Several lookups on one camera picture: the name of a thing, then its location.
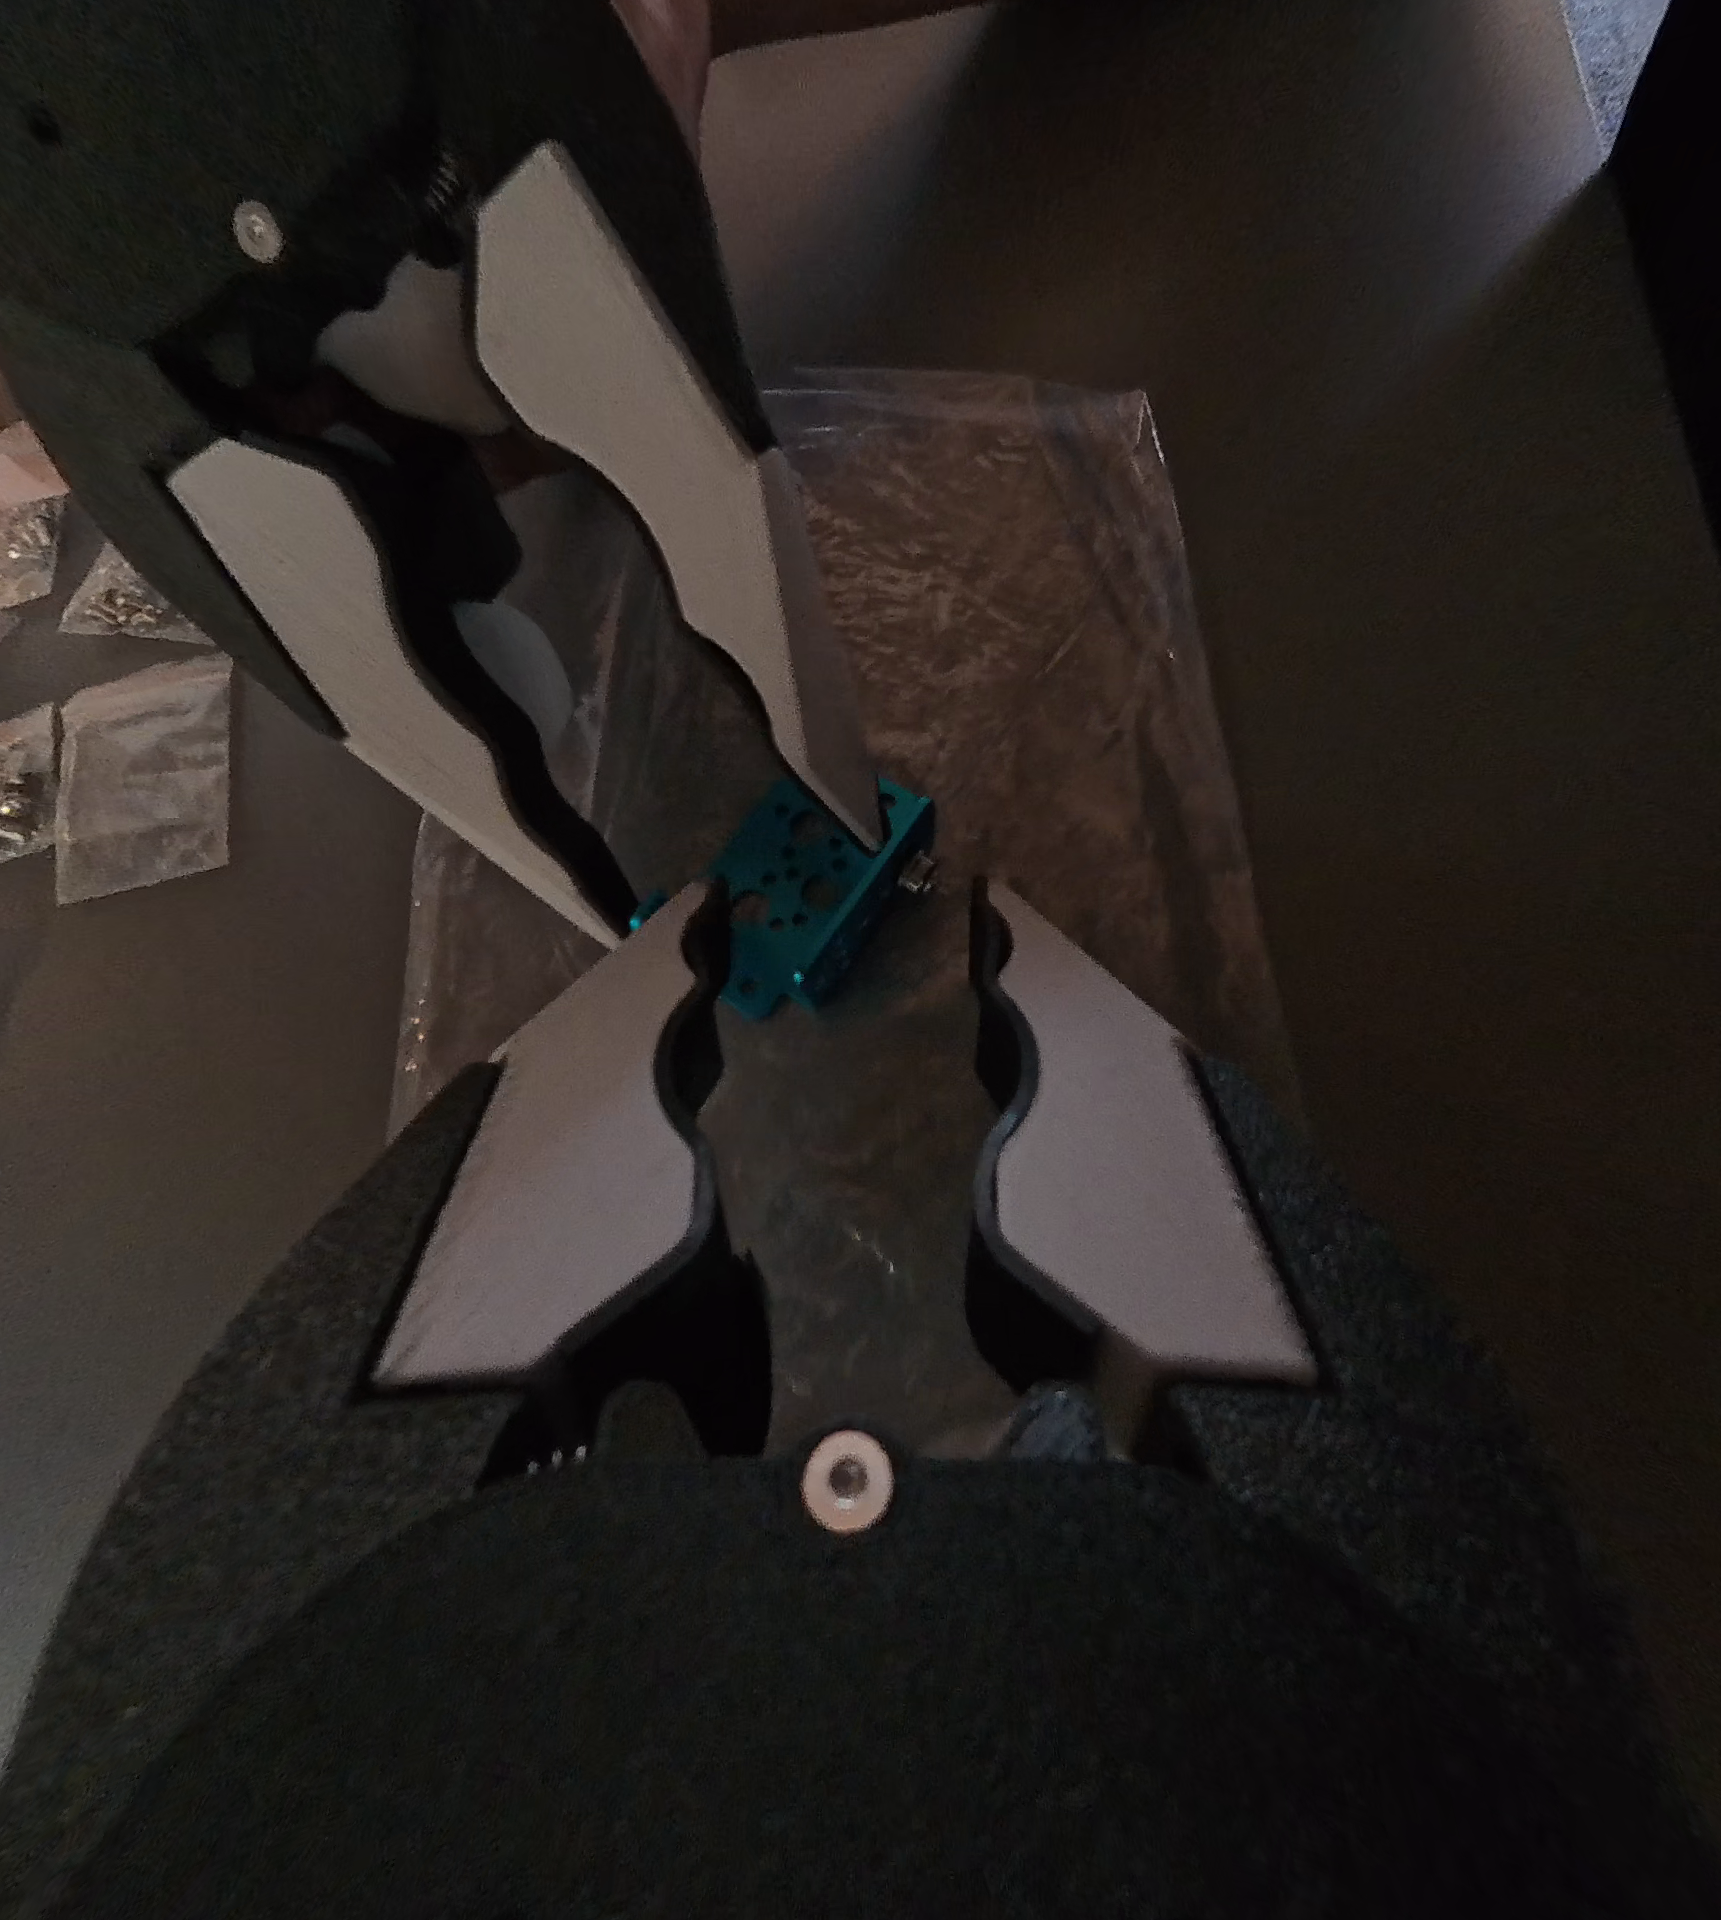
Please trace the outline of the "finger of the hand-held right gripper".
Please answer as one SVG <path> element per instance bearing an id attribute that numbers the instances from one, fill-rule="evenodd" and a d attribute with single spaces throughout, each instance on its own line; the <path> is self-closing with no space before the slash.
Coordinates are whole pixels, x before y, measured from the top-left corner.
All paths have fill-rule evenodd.
<path id="1" fill-rule="evenodd" d="M 213 440 L 172 470 L 172 496 L 356 760 L 599 948 L 628 934 L 634 890 L 572 857 L 564 827 L 531 821 L 516 776 L 548 788 L 548 766 L 489 737 L 494 686 L 456 695 L 412 648 L 380 546 L 334 474 Z"/>
<path id="2" fill-rule="evenodd" d="M 562 140 L 475 211 L 471 342 L 511 414 L 643 526 L 684 624 L 742 672 L 782 762 L 881 848 L 877 773 L 797 476 L 727 424 Z"/>

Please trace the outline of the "blue perforated metal bracket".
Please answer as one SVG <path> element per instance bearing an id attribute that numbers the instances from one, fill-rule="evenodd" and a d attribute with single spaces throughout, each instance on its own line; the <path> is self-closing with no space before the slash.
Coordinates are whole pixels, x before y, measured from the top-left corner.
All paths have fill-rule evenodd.
<path id="1" fill-rule="evenodd" d="M 933 851 L 938 809 L 877 778 L 881 848 L 862 848 L 797 778 L 772 781 L 702 869 L 727 896 L 719 1004 L 772 1018 L 820 1013 L 848 980 L 894 901 L 910 851 Z"/>

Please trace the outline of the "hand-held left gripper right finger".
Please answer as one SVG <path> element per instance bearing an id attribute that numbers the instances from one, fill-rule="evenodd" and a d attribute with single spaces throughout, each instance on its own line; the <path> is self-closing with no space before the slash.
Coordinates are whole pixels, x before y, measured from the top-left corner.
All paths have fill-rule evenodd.
<path id="1" fill-rule="evenodd" d="M 1191 1457 L 1179 1386 L 1316 1391 L 1191 1044 L 1011 886 L 967 896 L 978 1083 L 966 1320 L 1017 1397 L 1084 1391 L 1112 1457 Z"/>

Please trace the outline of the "large clear plastic bag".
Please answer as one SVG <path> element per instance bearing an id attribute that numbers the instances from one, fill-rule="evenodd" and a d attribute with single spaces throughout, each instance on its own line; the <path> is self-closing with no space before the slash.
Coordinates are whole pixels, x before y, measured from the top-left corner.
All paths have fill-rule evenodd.
<path id="1" fill-rule="evenodd" d="M 765 1452 L 881 1419 L 966 1443 L 1011 1404 L 967 1340 L 978 1082 L 967 886 L 1002 879 L 1182 1038 L 1304 1117 L 1185 546 L 1140 393 L 961 372 L 810 372 L 765 393 L 872 762 L 938 809 L 825 1013 L 719 1007 L 702 1111 L 731 1248 L 765 1292 Z M 591 480 L 511 496 L 522 606 L 568 653 L 568 781 L 634 890 L 677 890 L 782 776 Z M 424 816 L 394 1134 L 602 948 Z"/>

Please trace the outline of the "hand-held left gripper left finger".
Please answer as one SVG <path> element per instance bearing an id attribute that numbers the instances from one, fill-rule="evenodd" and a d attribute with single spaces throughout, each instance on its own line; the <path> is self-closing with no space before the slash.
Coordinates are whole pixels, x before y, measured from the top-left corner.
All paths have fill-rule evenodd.
<path id="1" fill-rule="evenodd" d="M 727 890 L 699 879 L 471 1078 L 483 1107 L 364 1363 L 376 1397 L 511 1391 L 536 1456 L 568 1456 L 653 1382 L 707 1456 L 764 1456 L 765 1297 L 699 1124 L 727 960 Z"/>

